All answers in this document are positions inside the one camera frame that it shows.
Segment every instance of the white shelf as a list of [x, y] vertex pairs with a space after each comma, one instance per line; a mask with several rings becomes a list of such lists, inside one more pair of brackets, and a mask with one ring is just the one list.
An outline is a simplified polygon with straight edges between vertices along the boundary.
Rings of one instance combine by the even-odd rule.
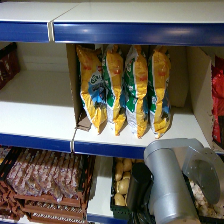
[[[160, 138], [160, 139], [172, 139], [172, 138], [196, 138], [199, 140], [204, 147], [209, 147], [207, 140], [205, 139], [203, 132], [198, 125], [198, 122], [191, 112], [187, 108], [175, 108], [171, 109], [173, 113], [173, 120], [170, 129]], [[121, 131], [120, 136], [115, 136], [110, 129], [109, 124], [106, 124], [106, 127], [101, 134], [97, 135], [96, 130], [91, 127], [89, 132], [77, 130], [75, 135], [75, 144], [78, 142], [88, 143], [101, 143], [108, 145], [121, 145], [121, 146], [136, 146], [136, 147], [146, 147], [155, 140], [155, 136], [151, 130], [148, 130], [147, 133], [138, 139], [131, 133], [131, 129], [128, 125]], [[129, 154], [129, 148], [127, 147], [126, 156]]]
[[0, 91], [1, 134], [71, 141], [75, 118], [68, 73], [21, 71]]
[[85, 2], [55, 22], [222, 23], [224, 2]]
[[110, 195], [112, 183], [113, 158], [96, 157], [90, 200], [87, 208], [88, 214], [104, 217], [113, 217], [110, 210]]
[[50, 22], [78, 3], [4, 2], [0, 7], [0, 21]]

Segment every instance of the store shelf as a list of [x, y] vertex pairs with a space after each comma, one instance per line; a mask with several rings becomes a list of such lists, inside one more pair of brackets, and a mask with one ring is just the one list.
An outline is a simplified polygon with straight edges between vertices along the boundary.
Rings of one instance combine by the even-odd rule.
[[77, 3], [1, 3], [0, 41], [49, 42], [53, 40], [51, 22], [76, 5]]
[[[170, 129], [161, 139], [196, 138], [204, 147], [209, 147], [200, 126], [191, 110], [187, 108], [172, 108], [173, 120]], [[77, 153], [127, 157], [143, 159], [146, 146], [155, 140], [151, 130], [137, 139], [128, 125], [121, 131], [120, 136], [114, 136], [109, 124], [100, 135], [91, 128], [89, 132], [77, 130], [74, 139], [74, 150]]]
[[224, 44], [224, 2], [85, 2], [54, 20], [56, 42]]
[[112, 183], [112, 163], [110, 157], [96, 157], [93, 183], [87, 209], [87, 220], [107, 224], [126, 224], [126, 220], [113, 218], [110, 210]]
[[74, 107], [68, 73], [22, 71], [0, 92], [0, 144], [70, 152]]

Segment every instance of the potato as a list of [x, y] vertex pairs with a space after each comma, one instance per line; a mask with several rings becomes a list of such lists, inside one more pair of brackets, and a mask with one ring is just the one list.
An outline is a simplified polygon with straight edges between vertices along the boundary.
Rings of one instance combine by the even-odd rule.
[[127, 194], [128, 193], [128, 188], [129, 188], [129, 179], [123, 179], [120, 181], [118, 185], [118, 191], [120, 194]]
[[124, 164], [124, 172], [130, 171], [132, 169], [131, 159], [124, 159], [123, 164]]
[[125, 206], [124, 197], [121, 194], [114, 195], [115, 205]]
[[135, 162], [136, 162], [136, 163], [144, 163], [144, 160], [142, 160], [142, 159], [136, 159]]
[[124, 165], [122, 162], [117, 162], [115, 167], [115, 180], [119, 181], [122, 178], [124, 172]]
[[119, 193], [118, 186], [119, 186], [120, 182], [121, 182], [121, 181], [117, 181], [117, 182], [115, 183], [115, 191], [116, 191], [116, 193]]
[[123, 159], [124, 159], [124, 158], [117, 157], [117, 158], [116, 158], [116, 162], [122, 162], [122, 161], [123, 161]]
[[126, 178], [128, 178], [128, 179], [131, 178], [131, 173], [130, 173], [130, 172], [125, 172], [125, 173], [123, 174], [123, 179], [126, 179]]

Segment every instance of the yellow snack bag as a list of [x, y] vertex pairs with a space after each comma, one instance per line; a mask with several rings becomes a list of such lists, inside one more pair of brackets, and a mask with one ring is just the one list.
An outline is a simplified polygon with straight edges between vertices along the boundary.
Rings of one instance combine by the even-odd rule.
[[149, 59], [148, 98], [151, 129], [160, 138], [170, 124], [170, 103], [168, 83], [171, 63], [166, 47], [155, 49]]
[[83, 107], [99, 133], [100, 125], [107, 119], [101, 49], [91, 50], [77, 45], [76, 51], [80, 62], [80, 96]]
[[103, 79], [106, 85], [107, 118], [117, 136], [126, 120], [123, 91], [123, 58], [118, 45], [108, 45], [103, 56]]
[[148, 125], [148, 68], [140, 45], [131, 46], [125, 61], [126, 114], [132, 132], [141, 138]]

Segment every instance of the food package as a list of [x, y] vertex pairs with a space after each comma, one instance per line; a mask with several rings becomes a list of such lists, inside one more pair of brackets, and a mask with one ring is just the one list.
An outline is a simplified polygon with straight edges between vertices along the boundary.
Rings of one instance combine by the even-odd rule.
[[25, 195], [34, 195], [34, 196], [36, 196], [36, 195], [38, 195], [38, 193], [39, 193], [36, 189], [35, 189], [35, 190], [32, 189], [32, 188], [31, 188], [31, 184], [30, 184], [30, 182], [32, 182], [32, 180], [31, 180], [31, 179], [32, 179], [31, 175], [32, 175], [32, 173], [33, 173], [33, 170], [34, 170], [35, 165], [37, 164], [39, 158], [40, 158], [40, 152], [37, 151], [37, 153], [35, 154], [34, 160], [33, 160], [32, 164], [29, 166], [29, 168], [28, 168], [28, 170], [27, 170], [27, 172], [26, 172], [26, 176], [24, 177], [24, 179], [25, 179], [26, 190], [24, 191], [23, 194], [25, 194]]
[[55, 157], [54, 158], [54, 162], [52, 164], [52, 167], [51, 167], [51, 170], [49, 172], [49, 175], [46, 179], [46, 182], [45, 182], [45, 188], [44, 188], [44, 193], [46, 194], [50, 189], [51, 189], [51, 186], [52, 184], [54, 184], [54, 175], [55, 175], [55, 170], [57, 168], [57, 165], [58, 165], [58, 157]]
[[51, 188], [49, 190], [50, 194], [57, 200], [57, 202], [60, 202], [63, 198], [63, 194], [59, 187], [59, 174], [60, 174], [61, 167], [63, 166], [63, 163], [64, 163], [64, 158], [65, 158], [65, 153], [62, 152], [58, 161], [57, 168], [55, 170], [54, 182], [52, 183]]
[[58, 177], [58, 180], [59, 180], [58, 185], [63, 194], [65, 192], [65, 182], [66, 182], [65, 178], [66, 178], [66, 174], [68, 172], [69, 161], [70, 161], [70, 153], [67, 153], [65, 156], [65, 161], [63, 163], [63, 166], [61, 167], [60, 174]]
[[166, 47], [158, 47], [149, 59], [148, 99], [151, 129], [160, 138], [170, 124], [168, 83], [171, 63]]
[[79, 186], [82, 169], [83, 169], [83, 157], [81, 155], [76, 155], [73, 170], [72, 170], [71, 182], [68, 186], [68, 188], [70, 190], [70, 194], [73, 196], [76, 195], [76, 192], [77, 192], [77, 189]]
[[21, 152], [17, 161], [15, 162], [14, 166], [12, 167], [12, 169], [10, 170], [8, 176], [7, 176], [7, 181], [8, 183], [12, 186], [13, 185], [13, 180], [16, 177], [23, 161], [25, 160], [27, 154], [29, 152], [29, 149], [27, 149], [24, 153]]
[[224, 148], [224, 74], [221, 60], [223, 59], [219, 58], [218, 63], [215, 61], [219, 68], [212, 66], [212, 113], [214, 116], [213, 139], [220, 147]]
[[31, 174], [30, 179], [27, 180], [27, 183], [29, 184], [30, 190], [37, 191], [38, 195], [42, 194], [42, 189], [41, 189], [41, 187], [39, 185], [39, 181], [38, 181], [38, 172], [39, 172], [39, 168], [40, 168], [46, 154], [47, 154], [47, 151], [43, 150], [39, 159], [38, 159], [38, 161], [37, 161], [36, 166], [33, 169], [33, 173]]
[[73, 196], [73, 194], [71, 194], [69, 190], [69, 184], [71, 183], [71, 180], [72, 180], [72, 171], [73, 171], [74, 161], [75, 161], [75, 155], [72, 153], [70, 161], [69, 161], [69, 165], [68, 165], [68, 171], [65, 177], [65, 187], [63, 192], [65, 197], [67, 198], [71, 198]]
[[107, 119], [101, 49], [91, 50], [77, 45], [76, 51], [80, 62], [80, 96], [83, 107], [99, 133], [100, 125]]
[[21, 186], [22, 181], [23, 181], [23, 176], [26, 173], [26, 170], [27, 170], [27, 167], [29, 166], [28, 164], [29, 164], [31, 158], [32, 158], [31, 153], [28, 153], [25, 160], [22, 162], [22, 165], [19, 168], [19, 171], [18, 171], [16, 177], [13, 180], [13, 183], [12, 183], [13, 185], [12, 186], [18, 194], [20, 192], [20, 186]]
[[42, 191], [45, 191], [45, 188], [46, 188], [46, 185], [45, 185], [46, 179], [47, 179], [47, 177], [49, 175], [49, 172], [50, 172], [50, 169], [51, 169], [51, 165], [52, 165], [52, 163], [54, 161], [54, 157], [55, 157], [55, 152], [52, 152], [51, 155], [50, 155], [50, 158], [48, 159], [48, 161], [47, 161], [47, 163], [46, 163], [46, 165], [44, 167], [44, 169], [42, 170], [41, 173], [39, 173], [39, 175], [41, 177], [40, 178], [40, 186], [42, 188]]
[[140, 45], [131, 46], [128, 52], [125, 61], [124, 83], [127, 121], [132, 132], [141, 138], [148, 124], [148, 68]]
[[126, 120], [123, 89], [123, 58], [118, 45], [108, 45], [102, 60], [106, 86], [107, 119], [117, 136]]

